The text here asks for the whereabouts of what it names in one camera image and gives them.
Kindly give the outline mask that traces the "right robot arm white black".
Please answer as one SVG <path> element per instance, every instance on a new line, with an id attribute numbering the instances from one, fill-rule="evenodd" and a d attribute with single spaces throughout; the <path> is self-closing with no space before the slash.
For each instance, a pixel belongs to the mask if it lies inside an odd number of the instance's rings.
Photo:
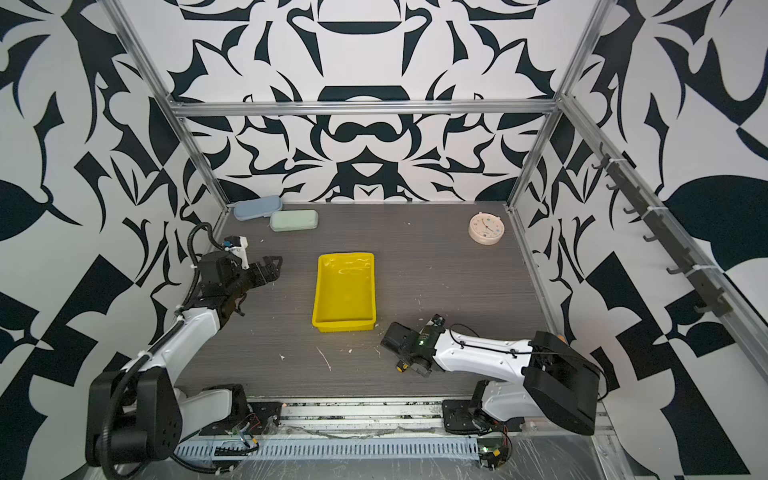
<path id="1" fill-rule="evenodd" d="M 545 417 L 575 434 L 595 432 L 603 371 L 552 333 L 494 340 L 458 332 L 436 315 L 419 331 L 392 323 L 381 346 L 396 355 L 401 372 L 428 377 L 439 369 L 483 376 L 467 410 L 486 424 Z"/>

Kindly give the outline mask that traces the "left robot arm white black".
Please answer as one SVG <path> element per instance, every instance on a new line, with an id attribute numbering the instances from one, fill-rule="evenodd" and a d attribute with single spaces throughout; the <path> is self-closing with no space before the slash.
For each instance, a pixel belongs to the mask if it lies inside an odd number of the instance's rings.
<path id="1" fill-rule="evenodd" d="M 209 235 L 210 252 L 199 255 L 195 236 Z M 234 314 L 250 291 L 279 279 L 283 259 L 251 262 L 248 241 L 212 237 L 203 222 L 187 237 L 193 278 L 174 311 L 175 320 L 147 349 L 119 370 L 100 374 L 90 385 L 86 462 L 108 479 L 131 479 L 149 464 L 175 455 L 177 447 L 216 424 L 235 427 L 251 414 L 244 388 L 225 384 L 187 397 L 176 381 L 199 350 Z"/>

